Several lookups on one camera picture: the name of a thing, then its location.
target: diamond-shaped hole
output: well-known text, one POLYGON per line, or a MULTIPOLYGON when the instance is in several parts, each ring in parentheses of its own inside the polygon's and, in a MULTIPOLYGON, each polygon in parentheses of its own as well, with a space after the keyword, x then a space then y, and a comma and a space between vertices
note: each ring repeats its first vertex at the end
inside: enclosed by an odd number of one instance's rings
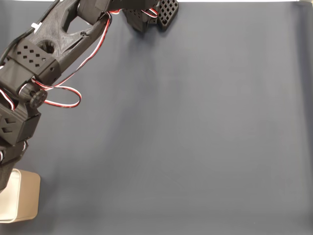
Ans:
POLYGON ((4 133, 12 133, 13 131, 11 130, 11 128, 6 128, 6 127, 3 127, 2 128, 2 131, 4 132, 4 133))
POLYGON ((13 117, 12 118, 8 117, 8 118, 5 118, 4 120, 5 120, 6 124, 12 124, 12 123, 16 122, 13 117))

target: white container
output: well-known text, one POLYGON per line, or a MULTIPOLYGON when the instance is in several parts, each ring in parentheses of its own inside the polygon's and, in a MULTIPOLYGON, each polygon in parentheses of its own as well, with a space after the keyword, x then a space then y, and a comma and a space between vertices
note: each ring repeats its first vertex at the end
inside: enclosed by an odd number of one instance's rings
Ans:
POLYGON ((40 176, 13 169, 7 187, 0 193, 0 223, 30 220, 38 213, 40 176))

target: black knob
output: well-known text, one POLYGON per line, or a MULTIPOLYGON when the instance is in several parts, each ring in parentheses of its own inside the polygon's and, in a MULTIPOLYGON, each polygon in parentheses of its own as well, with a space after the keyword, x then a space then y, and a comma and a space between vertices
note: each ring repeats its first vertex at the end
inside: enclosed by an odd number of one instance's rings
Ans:
POLYGON ((38 91, 31 98, 31 100, 29 102, 29 106, 32 109, 37 109, 38 107, 40 107, 44 103, 44 101, 47 99, 47 96, 48 96, 47 91, 43 91, 43 90, 38 91))

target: red and white wire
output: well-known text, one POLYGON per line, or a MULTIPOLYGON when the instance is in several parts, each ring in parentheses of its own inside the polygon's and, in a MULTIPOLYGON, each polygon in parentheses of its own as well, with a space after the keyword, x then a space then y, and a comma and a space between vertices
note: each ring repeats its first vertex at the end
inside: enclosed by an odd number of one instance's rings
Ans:
MULTIPOLYGON (((118 15, 120 13, 122 9, 119 9, 119 10, 116 10, 116 11, 110 11, 111 14, 114 14, 114 15, 118 15)), ((153 8, 150 8, 149 11, 153 12, 154 15, 150 14, 149 12, 146 12, 144 10, 141 10, 143 13, 147 14, 148 16, 152 17, 152 18, 157 18, 157 11, 154 10, 153 8)))
POLYGON ((50 100, 45 100, 46 104, 49 105, 53 105, 53 106, 57 106, 60 108, 75 108, 76 106, 78 106, 82 100, 82 95, 80 94, 80 92, 72 87, 66 87, 66 86, 47 86, 42 84, 41 82, 35 80, 34 78, 32 78, 32 82, 36 83, 38 86, 40 86, 43 90, 51 90, 51 89, 62 89, 62 90, 67 90, 70 92, 73 92, 74 94, 76 94, 79 97, 79 101, 77 101, 74 104, 61 104, 61 103, 57 103, 54 101, 50 101, 50 100))
POLYGON ((119 9, 119 10, 116 10, 116 11, 110 11, 110 13, 113 14, 113 15, 118 15, 121 10, 122 9, 119 9))
MULTIPOLYGON (((89 57, 87 57, 82 63, 81 65, 76 69, 76 71, 78 71, 82 66, 84 66, 90 59, 92 59, 96 53, 99 51, 100 47, 102 46, 103 42, 104 42, 104 39, 105 39, 105 36, 107 34, 107 31, 108 31, 108 28, 110 26, 110 21, 111 21, 111 16, 109 15, 109 18, 108 18, 108 21, 106 23, 106 27, 103 31, 103 34, 100 38, 100 41, 97 45, 97 47, 95 48, 95 50, 91 53, 91 55, 89 57)), ((62 104, 62 103, 57 103, 57 102, 54 102, 54 101, 50 101, 50 100, 46 100, 45 103, 46 104, 49 104, 49 105, 53 105, 53 106, 57 106, 57 107, 61 107, 61 108, 74 108, 76 106, 78 106, 81 102, 81 99, 82 99, 82 95, 80 94, 80 92, 72 87, 67 87, 67 86, 62 86, 63 83, 65 83, 67 80, 69 80, 71 77, 74 76, 76 72, 74 72, 72 75, 70 75, 69 77, 67 77, 66 79, 64 79, 63 81, 61 81, 60 83, 56 84, 56 85, 53 85, 53 86, 47 86, 47 85, 44 85, 40 82, 38 82, 37 80, 35 80, 34 78, 32 78, 32 82, 36 83, 37 85, 39 85, 43 90, 46 90, 46 91, 49 91, 49 90, 52 90, 52 89, 63 89, 63 90, 68 90, 68 91, 71 91, 73 92, 74 94, 76 94, 78 97, 79 97, 79 101, 77 101, 76 103, 74 104, 62 104)))
MULTIPOLYGON (((109 17, 109 19, 108 19, 108 21, 107 21, 107 24, 106 24, 106 27, 104 28, 104 31, 103 31, 103 33, 102 33, 101 39, 100 39, 100 41, 99 41, 97 47, 95 48, 95 50, 91 53, 91 55, 90 55, 89 57, 87 57, 87 58, 81 63, 81 65, 80 65, 76 70, 79 70, 82 66, 84 66, 84 65, 85 65, 90 59, 92 59, 92 58, 96 55, 96 53, 99 51, 99 49, 100 49, 100 47, 102 46, 102 44, 103 44, 103 42, 104 42, 104 39, 105 39, 105 37, 106 37, 108 28, 109 28, 109 26, 110 26, 110 21, 111 21, 111 19, 110 19, 110 17, 109 17)), ((73 77, 74 74, 72 74, 71 76, 67 77, 67 78, 64 79, 62 82, 60 82, 60 83, 54 85, 54 87, 61 86, 63 83, 65 83, 65 82, 66 82, 67 80, 69 80, 71 77, 73 77)))
POLYGON ((0 89, 0 93, 3 95, 3 97, 6 99, 6 101, 9 102, 10 106, 11 106, 11 110, 15 110, 15 105, 13 103, 13 101, 11 100, 11 98, 2 90, 0 89))
POLYGON ((141 10, 141 11, 142 11, 143 13, 147 14, 148 16, 152 17, 152 18, 157 18, 158 13, 157 13, 157 11, 154 10, 153 8, 150 8, 149 11, 153 12, 154 15, 152 15, 152 14, 150 14, 149 12, 146 12, 146 11, 144 11, 144 10, 141 10))

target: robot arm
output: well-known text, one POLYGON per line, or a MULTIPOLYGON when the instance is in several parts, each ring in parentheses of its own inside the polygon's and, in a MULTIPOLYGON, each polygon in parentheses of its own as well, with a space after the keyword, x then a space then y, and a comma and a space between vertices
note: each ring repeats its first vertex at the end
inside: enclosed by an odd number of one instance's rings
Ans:
POLYGON ((128 23, 138 31, 144 32, 149 24, 158 24, 166 30, 178 11, 178 3, 176 0, 56 0, 37 24, 16 38, 0 57, 0 192, 6 187, 15 163, 28 148, 27 140, 33 136, 41 116, 37 109, 46 102, 47 90, 60 88, 70 78, 53 85, 101 35, 103 42, 112 22, 110 13, 121 9, 128 23), (76 17, 91 27, 68 34, 68 27, 76 17))

